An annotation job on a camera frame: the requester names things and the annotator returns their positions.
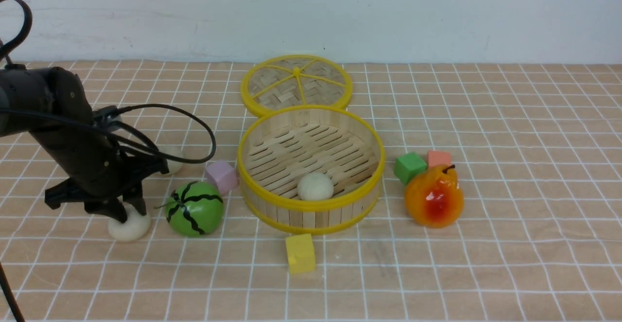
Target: green watermelon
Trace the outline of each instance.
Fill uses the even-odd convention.
[[[203,181],[193,181],[171,194],[166,221],[177,233],[198,237],[216,231],[224,212],[225,204],[218,189]]]

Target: yellow cube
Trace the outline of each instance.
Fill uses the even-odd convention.
[[[285,238],[289,273],[303,273],[315,270],[315,249],[311,234],[288,236]]]

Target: bamboo steamer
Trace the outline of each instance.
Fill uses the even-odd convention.
[[[260,117],[242,137],[237,159],[248,207],[287,233],[344,230],[369,214],[382,190],[380,137],[366,121],[338,107],[291,105]],[[331,177],[333,198],[298,197],[298,180],[313,171]]]
[[[346,109],[352,89],[352,79],[340,65],[313,55],[264,61],[249,70],[240,85],[244,105],[258,118],[298,105]]]

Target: foam block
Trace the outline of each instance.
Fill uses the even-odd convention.
[[[393,174],[406,186],[411,179],[423,173],[426,169],[426,161],[415,152],[411,152],[401,156],[395,161]]]
[[[451,154],[443,151],[428,151],[428,169],[437,165],[451,165]]]
[[[205,167],[207,172],[206,181],[218,188],[220,194],[225,195],[232,189],[238,187],[238,176],[235,169],[224,160],[219,160]]]
[[[304,273],[315,270],[315,248],[310,234],[285,237],[289,273]]]

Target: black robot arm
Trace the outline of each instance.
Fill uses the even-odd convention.
[[[22,6],[25,17],[20,34],[6,45],[0,43],[0,59],[7,60],[5,68],[0,69],[0,138],[29,133],[67,173],[69,177],[65,181],[45,190],[45,203],[49,207],[58,209],[63,203],[84,203],[89,214],[125,223],[127,214],[119,198],[144,216],[147,210],[142,181],[158,171],[168,173],[167,160],[204,163],[214,156],[213,132],[184,110],[146,104],[93,111],[76,74],[60,67],[27,69],[14,64],[9,52],[24,41],[33,20],[29,7],[21,0],[15,1]],[[211,137],[209,156],[191,160],[164,154],[144,134],[115,120],[129,110],[147,107],[175,110],[198,121]],[[113,127],[127,130],[144,144],[113,134]]]

